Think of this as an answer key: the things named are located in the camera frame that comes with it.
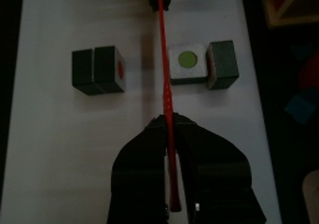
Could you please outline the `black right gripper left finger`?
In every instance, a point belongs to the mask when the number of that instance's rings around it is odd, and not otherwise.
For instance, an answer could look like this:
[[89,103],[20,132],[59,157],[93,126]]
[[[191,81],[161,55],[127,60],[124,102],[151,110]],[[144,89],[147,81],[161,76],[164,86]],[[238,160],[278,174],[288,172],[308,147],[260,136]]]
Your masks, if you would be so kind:
[[164,117],[152,119],[113,161],[107,224],[167,224]]

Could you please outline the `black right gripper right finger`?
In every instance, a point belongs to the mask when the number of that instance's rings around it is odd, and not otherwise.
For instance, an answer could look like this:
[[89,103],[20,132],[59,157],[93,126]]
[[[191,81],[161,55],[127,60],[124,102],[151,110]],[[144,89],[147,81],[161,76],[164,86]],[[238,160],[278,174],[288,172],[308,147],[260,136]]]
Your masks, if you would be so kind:
[[175,131],[188,224],[266,224],[243,152],[180,114]]

